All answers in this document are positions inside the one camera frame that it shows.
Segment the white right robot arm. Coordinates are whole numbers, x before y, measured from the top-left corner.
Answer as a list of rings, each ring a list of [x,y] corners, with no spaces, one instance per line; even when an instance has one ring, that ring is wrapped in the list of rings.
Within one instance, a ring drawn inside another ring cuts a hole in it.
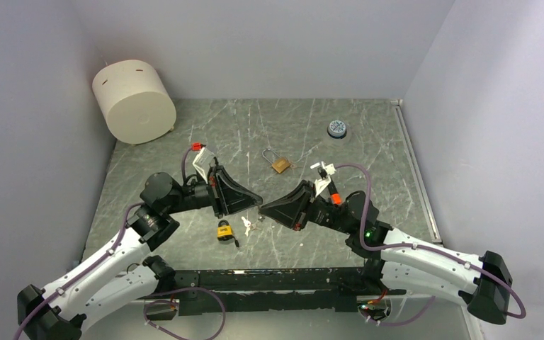
[[[322,198],[312,182],[301,181],[259,212],[294,231],[311,222],[346,234],[346,246],[365,259],[361,285],[368,293],[406,290],[431,295],[461,305],[490,324],[526,316],[524,308],[509,311],[513,279],[500,254],[466,254],[417,239],[379,221],[378,209],[363,191],[343,200],[335,193]]]

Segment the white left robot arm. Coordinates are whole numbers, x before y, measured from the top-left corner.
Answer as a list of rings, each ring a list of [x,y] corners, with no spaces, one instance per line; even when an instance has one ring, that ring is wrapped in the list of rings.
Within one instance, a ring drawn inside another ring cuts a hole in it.
[[[216,217],[261,205],[261,196],[234,181],[220,165],[207,179],[179,184],[165,172],[152,174],[130,205],[113,238],[96,253],[43,288],[29,285],[17,296],[19,339],[80,339],[98,321],[129,302],[164,298],[175,271],[152,252],[178,228],[172,214],[211,207]]]

